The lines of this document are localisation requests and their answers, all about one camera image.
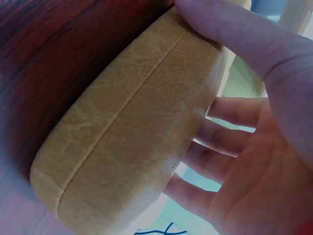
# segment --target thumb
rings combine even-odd
[[[175,4],[198,33],[231,49],[265,82],[282,133],[313,169],[312,41],[223,0]]]

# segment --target blue line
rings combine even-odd
[[[139,233],[135,233],[135,235],[146,235],[146,234],[163,234],[163,235],[180,235],[180,234],[185,234],[187,233],[187,231],[182,231],[182,232],[179,232],[179,233],[168,233],[167,231],[172,227],[173,223],[170,223],[169,226],[167,226],[165,232],[162,232],[162,231],[159,231],[159,230],[152,230],[152,231],[149,231],[149,232],[139,232]]]

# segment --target dark wood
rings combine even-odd
[[[72,234],[34,195],[39,147],[171,0],[0,0],[0,234]]]

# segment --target wooden surface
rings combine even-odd
[[[28,175],[60,117],[170,0],[0,0],[0,234],[72,234]]]
[[[313,13],[313,0],[288,0],[279,23],[302,35]]]

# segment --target leather case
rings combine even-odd
[[[163,192],[212,104],[223,47],[175,8],[84,91],[42,145],[30,180],[39,199],[82,235],[117,235]]]

